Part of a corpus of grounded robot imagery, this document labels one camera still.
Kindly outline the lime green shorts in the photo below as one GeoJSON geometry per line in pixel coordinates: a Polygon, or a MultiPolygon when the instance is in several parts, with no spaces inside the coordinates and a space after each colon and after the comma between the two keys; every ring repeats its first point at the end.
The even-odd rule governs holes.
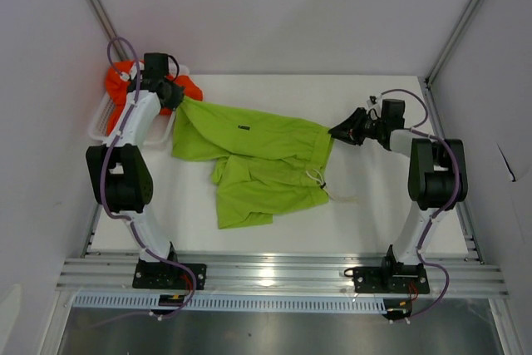
{"type": "Polygon", "coordinates": [[[237,229],[325,205],[332,147],[327,127],[316,122],[185,98],[171,154],[214,162],[218,227],[237,229]]]}

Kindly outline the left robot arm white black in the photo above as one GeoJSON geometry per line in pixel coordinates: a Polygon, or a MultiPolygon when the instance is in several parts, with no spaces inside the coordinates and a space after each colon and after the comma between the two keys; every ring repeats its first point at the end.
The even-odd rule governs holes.
{"type": "Polygon", "coordinates": [[[141,148],[160,111],[175,111],[184,99],[184,89],[170,77],[172,71],[179,72],[180,67],[166,53],[146,53],[143,62],[135,62],[125,108],[113,131],[101,145],[86,151],[96,202],[110,219],[125,223],[140,249],[140,259],[155,263],[150,276],[162,288],[179,282],[180,267],[170,262],[172,243],[150,206],[154,184],[141,148]]]}

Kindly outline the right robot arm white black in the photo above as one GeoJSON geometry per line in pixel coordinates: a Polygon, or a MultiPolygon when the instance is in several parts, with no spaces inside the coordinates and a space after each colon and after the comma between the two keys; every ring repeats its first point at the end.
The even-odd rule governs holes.
{"type": "Polygon", "coordinates": [[[405,110],[403,100],[376,101],[368,109],[358,107],[329,130],[332,138],[349,145],[374,140],[409,160],[407,191],[411,208],[399,237],[389,248],[395,262],[379,272],[381,285],[392,292],[408,284],[410,274],[404,265],[421,263],[421,253],[436,223],[463,201],[468,191],[462,141],[407,128],[405,110]]]}

